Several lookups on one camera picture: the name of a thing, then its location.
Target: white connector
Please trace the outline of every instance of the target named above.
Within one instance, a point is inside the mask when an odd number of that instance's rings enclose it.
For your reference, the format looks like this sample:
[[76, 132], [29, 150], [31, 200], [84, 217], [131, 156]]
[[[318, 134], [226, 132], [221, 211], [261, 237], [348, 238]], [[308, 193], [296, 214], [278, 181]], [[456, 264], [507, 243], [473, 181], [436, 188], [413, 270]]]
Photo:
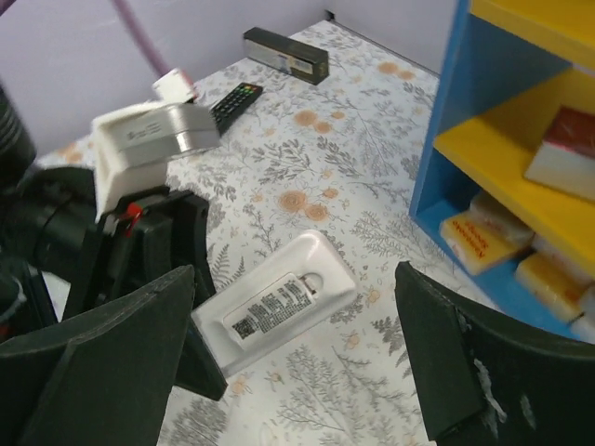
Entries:
[[148, 190], [165, 184], [167, 161], [130, 167], [113, 141], [110, 128], [152, 112], [164, 105], [163, 102], [145, 102], [98, 116], [91, 123], [91, 139], [96, 165], [95, 195], [97, 220], [112, 211], [119, 200], [127, 194]]
[[192, 319], [228, 378], [351, 303], [358, 287], [333, 245], [307, 230]]
[[160, 100], [184, 103], [196, 99], [194, 84], [188, 75], [176, 68], [152, 85]]

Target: snack package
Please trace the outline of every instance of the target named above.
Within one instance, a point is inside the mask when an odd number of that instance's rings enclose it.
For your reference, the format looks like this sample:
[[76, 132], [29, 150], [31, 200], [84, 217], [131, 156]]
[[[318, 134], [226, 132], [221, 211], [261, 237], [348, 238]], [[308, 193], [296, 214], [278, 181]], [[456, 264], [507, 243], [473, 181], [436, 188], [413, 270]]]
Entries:
[[580, 307], [585, 311], [585, 316], [595, 323], [595, 285], [587, 288], [580, 297]]
[[524, 176], [595, 202], [595, 115], [561, 107]]
[[535, 233], [502, 203], [485, 190], [478, 192], [469, 205], [469, 215], [480, 225], [497, 232], [513, 243], [529, 243]]
[[541, 254], [534, 253], [525, 258], [514, 277], [561, 321], [570, 322], [582, 314], [578, 302], [585, 287]]
[[579, 285], [587, 286], [594, 282], [593, 278], [582, 268], [560, 250], [554, 248], [540, 235], [536, 235], [533, 239], [533, 248], [542, 256], [546, 257], [553, 265], [569, 275]]
[[443, 221], [440, 235], [471, 275], [480, 274], [514, 257], [529, 245], [509, 242], [492, 230], [478, 225], [471, 218], [470, 211]]
[[588, 317], [582, 317], [574, 321], [570, 326], [571, 332], [577, 335], [581, 341], [595, 344], [595, 321]]

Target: cable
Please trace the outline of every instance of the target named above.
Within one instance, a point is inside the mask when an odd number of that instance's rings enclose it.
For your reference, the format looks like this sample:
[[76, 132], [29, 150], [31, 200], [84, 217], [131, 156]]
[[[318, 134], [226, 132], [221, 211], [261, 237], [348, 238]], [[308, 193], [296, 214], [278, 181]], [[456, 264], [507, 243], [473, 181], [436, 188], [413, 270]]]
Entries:
[[139, 21], [137, 17], [127, 3], [126, 0], [112, 0], [113, 7], [115, 8], [118, 16], [128, 29], [128, 32], [132, 36], [133, 40], [137, 44], [140, 52], [144, 55], [147, 59], [149, 64], [152, 66], [153, 70], [157, 73], [159, 77], [165, 76], [168, 74], [171, 69], [165, 62], [165, 60], [157, 51], [157, 48], [152, 44], [151, 39], [149, 36], [144, 32], [142, 27], [139, 25]]
[[0, 0], [0, 16], [7, 12], [7, 9], [9, 9], [16, 1], [17, 0]]

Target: white device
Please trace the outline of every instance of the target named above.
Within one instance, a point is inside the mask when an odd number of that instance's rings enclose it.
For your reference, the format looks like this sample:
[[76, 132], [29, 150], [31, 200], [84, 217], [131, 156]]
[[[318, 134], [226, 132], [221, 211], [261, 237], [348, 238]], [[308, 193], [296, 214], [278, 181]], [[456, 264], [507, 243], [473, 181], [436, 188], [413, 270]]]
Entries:
[[188, 102], [196, 99], [194, 85], [188, 75], [175, 68], [152, 85], [155, 94], [168, 102]]
[[97, 220], [134, 192], [165, 184], [167, 163], [218, 147], [211, 112], [194, 104], [154, 101], [95, 118]]
[[307, 230], [192, 319], [228, 378], [351, 303], [358, 288], [333, 245]]

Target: black box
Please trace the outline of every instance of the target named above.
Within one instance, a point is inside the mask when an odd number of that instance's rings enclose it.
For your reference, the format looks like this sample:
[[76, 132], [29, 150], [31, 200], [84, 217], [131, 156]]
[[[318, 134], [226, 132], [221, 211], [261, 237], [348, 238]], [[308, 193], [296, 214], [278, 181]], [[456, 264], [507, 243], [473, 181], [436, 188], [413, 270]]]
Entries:
[[316, 46], [252, 28], [244, 33], [244, 47], [252, 60], [311, 84], [318, 85], [328, 77], [328, 51]]

